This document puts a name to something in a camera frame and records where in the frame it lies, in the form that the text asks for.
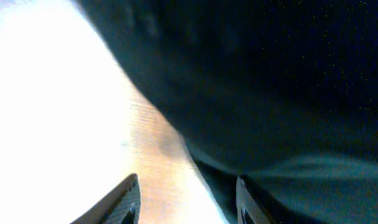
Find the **black shorts with white stripe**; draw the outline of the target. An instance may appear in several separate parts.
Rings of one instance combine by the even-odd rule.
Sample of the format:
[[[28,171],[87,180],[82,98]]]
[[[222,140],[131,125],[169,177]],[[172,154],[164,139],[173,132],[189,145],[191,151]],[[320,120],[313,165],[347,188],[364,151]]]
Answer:
[[[229,223],[378,223],[378,0],[77,4]]]

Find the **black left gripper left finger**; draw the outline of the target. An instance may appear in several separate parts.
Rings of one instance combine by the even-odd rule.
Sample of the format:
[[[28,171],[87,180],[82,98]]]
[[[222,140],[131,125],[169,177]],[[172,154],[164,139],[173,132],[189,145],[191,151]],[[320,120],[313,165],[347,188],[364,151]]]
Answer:
[[[72,224],[138,224],[141,194],[137,174],[130,174]]]

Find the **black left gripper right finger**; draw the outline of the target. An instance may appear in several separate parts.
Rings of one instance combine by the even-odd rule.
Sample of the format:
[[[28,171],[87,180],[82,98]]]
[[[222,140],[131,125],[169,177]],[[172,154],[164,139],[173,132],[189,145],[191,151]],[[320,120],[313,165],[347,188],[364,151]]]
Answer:
[[[238,224],[270,224],[269,218],[241,177],[236,182],[236,207]]]

